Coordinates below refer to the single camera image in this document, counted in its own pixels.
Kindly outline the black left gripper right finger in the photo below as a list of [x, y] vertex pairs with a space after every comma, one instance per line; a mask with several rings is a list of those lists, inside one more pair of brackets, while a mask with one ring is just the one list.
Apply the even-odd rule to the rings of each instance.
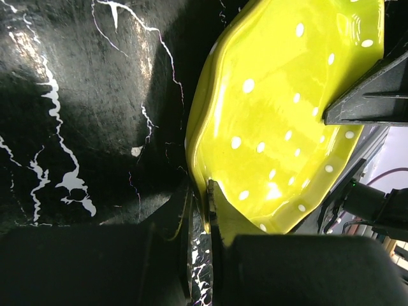
[[207, 186], [210, 236], [212, 246], [212, 304], [234, 305], [242, 298], [240, 253], [234, 246], [240, 237], [265, 235], [225, 197], [219, 183]]

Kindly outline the lime green polka dot plate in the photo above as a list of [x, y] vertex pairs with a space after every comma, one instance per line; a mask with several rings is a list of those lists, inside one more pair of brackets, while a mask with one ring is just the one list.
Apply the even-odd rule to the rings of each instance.
[[267, 233], [315, 210], [363, 129], [323, 113], [383, 55], [383, 1], [249, 1], [211, 48], [187, 123], [204, 228], [210, 181]]

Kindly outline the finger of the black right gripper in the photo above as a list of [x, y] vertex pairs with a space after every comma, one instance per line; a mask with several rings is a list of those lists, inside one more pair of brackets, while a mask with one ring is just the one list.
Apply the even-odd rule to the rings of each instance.
[[407, 48], [394, 49], [323, 113], [326, 125], [407, 125]]

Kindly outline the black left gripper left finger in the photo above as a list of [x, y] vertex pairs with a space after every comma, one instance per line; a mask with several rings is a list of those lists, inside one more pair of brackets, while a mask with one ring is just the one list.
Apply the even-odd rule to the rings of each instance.
[[193, 187], [185, 178], [139, 224], [99, 226], [109, 248], [99, 305], [187, 305], [191, 301]]

